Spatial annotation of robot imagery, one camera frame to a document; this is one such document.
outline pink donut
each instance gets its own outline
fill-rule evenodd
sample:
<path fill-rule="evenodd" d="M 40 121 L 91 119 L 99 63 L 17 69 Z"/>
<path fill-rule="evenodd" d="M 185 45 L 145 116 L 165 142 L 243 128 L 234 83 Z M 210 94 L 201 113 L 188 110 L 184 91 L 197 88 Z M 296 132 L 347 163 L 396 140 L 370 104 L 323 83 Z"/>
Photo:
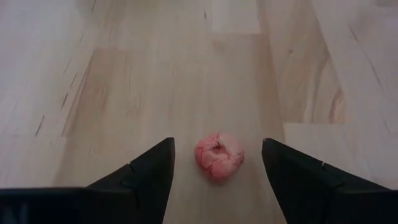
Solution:
<path fill-rule="evenodd" d="M 215 182 L 224 182 L 242 165 L 244 151 L 229 134 L 211 134 L 195 147 L 199 167 Z"/>

